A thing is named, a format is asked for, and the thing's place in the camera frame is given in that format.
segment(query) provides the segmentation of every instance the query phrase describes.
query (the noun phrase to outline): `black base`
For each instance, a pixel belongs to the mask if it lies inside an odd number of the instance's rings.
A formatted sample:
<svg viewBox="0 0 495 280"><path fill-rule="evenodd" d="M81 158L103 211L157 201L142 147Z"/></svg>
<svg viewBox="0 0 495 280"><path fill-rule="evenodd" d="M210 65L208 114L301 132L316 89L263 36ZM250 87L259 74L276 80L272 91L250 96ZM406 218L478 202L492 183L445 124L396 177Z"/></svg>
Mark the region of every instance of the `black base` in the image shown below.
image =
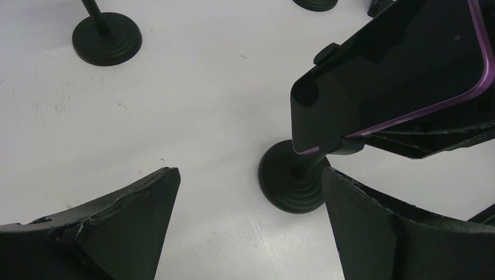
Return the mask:
<svg viewBox="0 0 495 280"><path fill-rule="evenodd" d="M337 5L338 0L293 0L300 7L313 12L326 12Z"/></svg>
<svg viewBox="0 0 495 280"><path fill-rule="evenodd" d="M292 214L311 212L325 201L322 174L330 163L324 158L307 172L304 179L298 179L293 167L303 162L305 157L294 152L291 140L283 141L265 153L258 170L265 197L277 208Z"/></svg>
<svg viewBox="0 0 495 280"><path fill-rule="evenodd" d="M79 57L97 66L113 66L130 60L139 51L142 36L130 18L119 13L102 13L111 33L100 36L90 17L81 21L72 34Z"/></svg>

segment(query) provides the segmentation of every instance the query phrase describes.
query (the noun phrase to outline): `black foam piece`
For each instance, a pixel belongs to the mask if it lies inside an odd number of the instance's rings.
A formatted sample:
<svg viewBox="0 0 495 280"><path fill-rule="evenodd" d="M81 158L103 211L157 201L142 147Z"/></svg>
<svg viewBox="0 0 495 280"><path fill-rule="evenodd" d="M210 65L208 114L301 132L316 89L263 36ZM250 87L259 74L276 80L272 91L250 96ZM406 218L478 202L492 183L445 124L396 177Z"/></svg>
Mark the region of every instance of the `black foam piece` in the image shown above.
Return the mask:
<svg viewBox="0 0 495 280"><path fill-rule="evenodd" d="M335 5L337 5L338 0L293 0L300 7L310 10L313 12L326 12Z"/></svg>
<svg viewBox="0 0 495 280"><path fill-rule="evenodd" d="M417 208L328 168L323 193L346 280L485 280L495 227Z"/></svg>
<svg viewBox="0 0 495 280"><path fill-rule="evenodd" d="M0 279L153 280L180 184L160 169L28 225L0 226Z"/></svg>

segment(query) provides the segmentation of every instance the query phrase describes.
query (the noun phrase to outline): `scratch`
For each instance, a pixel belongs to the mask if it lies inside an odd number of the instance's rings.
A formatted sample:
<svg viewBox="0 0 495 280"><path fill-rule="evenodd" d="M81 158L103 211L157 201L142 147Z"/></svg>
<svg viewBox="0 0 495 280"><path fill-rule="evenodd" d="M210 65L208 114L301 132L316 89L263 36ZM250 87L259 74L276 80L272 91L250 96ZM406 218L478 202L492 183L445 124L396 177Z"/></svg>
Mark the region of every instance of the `scratch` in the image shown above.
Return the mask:
<svg viewBox="0 0 495 280"><path fill-rule="evenodd" d="M12 97L14 98L14 106L17 111L17 98L15 97L15 90L12 88Z"/></svg>
<svg viewBox="0 0 495 280"><path fill-rule="evenodd" d="M83 224L83 223L81 223L81 227L79 228L79 230L78 230L78 234L77 234L77 235L79 235L79 234L81 233L82 228L84 228L84 224Z"/></svg>
<svg viewBox="0 0 495 280"><path fill-rule="evenodd" d="M38 102L36 102L34 105L36 106L36 124L37 124L36 125L36 131L37 131L38 130L37 126L39 125L41 127L43 124L40 120L40 108L38 106L39 105Z"/></svg>
<svg viewBox="0 0 495 280"><path fill-rule="evenodd" d="M118 104L120 107L122 107L124 109L127 109L127 106L126 105L123 105L122 102L115 101L115 103Z"/></svg>
<svg viewBox="0 0 495 280"><path fill-rule="evenodd" d="M229 46L229 45L233 45L235 44L236 42L232 42L232 43L228 43L228 44L221 44L219 46L215 46L213 48L207 48L205 50L200 50L200 51L195 51L195 52L192 52L191 55L194 55L194 54L199 54L199 53L204 53L206 51L212 51L212 50L215 50L217 48L223 48L223 47L226 47L226 46Z"/></svg>

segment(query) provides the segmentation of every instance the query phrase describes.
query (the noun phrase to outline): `white table surface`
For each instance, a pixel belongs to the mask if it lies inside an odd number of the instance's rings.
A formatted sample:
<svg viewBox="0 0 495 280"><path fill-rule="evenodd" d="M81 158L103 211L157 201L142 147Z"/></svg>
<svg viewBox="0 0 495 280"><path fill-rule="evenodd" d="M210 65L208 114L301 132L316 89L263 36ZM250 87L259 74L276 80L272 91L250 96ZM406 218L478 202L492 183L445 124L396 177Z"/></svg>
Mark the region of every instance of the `white table surface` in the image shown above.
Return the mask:
<svg viewBox="0 0 495 280"><path fill-rule="evenodd" d="M291 0L98 1L141 28L101 68L71 45L79 1L0 3L0 224L75 207L163 167L182 183L157 279L343 279L324 207L273 207L257 165L289 139L292 84L366 24L369 0L326 13ZM495 142L409 160L371 147L331 164L424 209L468 219L495 202Z"/></svg>

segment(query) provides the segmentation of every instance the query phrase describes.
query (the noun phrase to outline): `black plastic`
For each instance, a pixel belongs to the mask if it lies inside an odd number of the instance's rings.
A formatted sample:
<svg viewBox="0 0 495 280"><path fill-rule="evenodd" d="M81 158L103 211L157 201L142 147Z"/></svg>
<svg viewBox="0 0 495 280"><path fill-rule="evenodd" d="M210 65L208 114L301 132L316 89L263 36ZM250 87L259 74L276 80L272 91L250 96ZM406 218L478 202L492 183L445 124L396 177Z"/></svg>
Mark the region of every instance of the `black plastic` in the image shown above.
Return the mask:
<svg viewBox="0 0 495 280"><path fill-rule="evenodd" d="M356 139L332 138L320 143L319 152L325 155L347 156L363 150L364 144L364 138L362 137Z"/></svg>
<svg viewBox="0 0 495 280"><path fill-rule="evenodd" d="M310 10L313 12L326 12L335 5L337 5L337 2L339 0L293 0L297 5L300 7Z"/></svg>
<svg viewBox="0 0 495 280"><path fill-rule="evenodd" d="M135 56L142 44L139 27L119 13L101 13L94 0L82 2L90 16L72 34L78 56L97 66L121 64Z"/></svg>
<svg viewBox="0 0 495 280"><path fill-rule="evenodd" d="M263 156L258 179L266 198L277 208L303 214L323 202L322 172L330 166L325 154L298 155L287 140L272 146Z"/></svg>
<svg viewBox="0 0 495 280"><path fill-rule="evenodd" d="M469 219L473 223L495 226L495 204L486 208L483 212Z"/></svg>
<svg viewBox="0 0 495 280"><path fill-rule="evenodd" d="M331 43L322 49L313 59L313 64L322 65L327 59L334 56L339 50L340 45L337 43Z"/></svg>
<svg viewBox="0 0 495 280"><path fill-rule="evenodd" d="M178 169L164 168L28 225L0 226L0 279L153 280L179 184Z"/></svg>
<svg viewBox="0 0 495 280"><path fill-rule="evenodd" d="M323 192L346 280L495 275L494 226L425 211L331 168Z"/></svg>

